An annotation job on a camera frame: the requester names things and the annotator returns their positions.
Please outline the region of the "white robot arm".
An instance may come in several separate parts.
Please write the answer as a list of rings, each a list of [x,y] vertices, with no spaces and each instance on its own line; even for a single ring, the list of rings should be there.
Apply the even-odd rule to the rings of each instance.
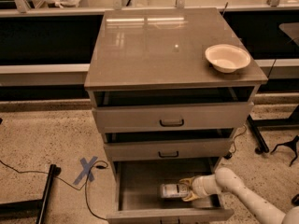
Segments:
[[[261,224],[299,224],[299,207],[283,213],[273,204],[247,188],[244,182],[229,168],[219,168],[214,175],[199,175],[179,180],[189,187],[184,202],[203,199],[214,194],[229,192],[252,213]]]

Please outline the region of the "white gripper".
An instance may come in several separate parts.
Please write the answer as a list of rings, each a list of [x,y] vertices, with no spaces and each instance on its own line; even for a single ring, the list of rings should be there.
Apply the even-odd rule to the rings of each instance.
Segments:
[[[216,182],[215,175],[182,178],[179,180],[179,184],[184,184],[192,189],[186,197],[182,198],[183,202],[191,202],[198,198],[221,193],[221,187]]]

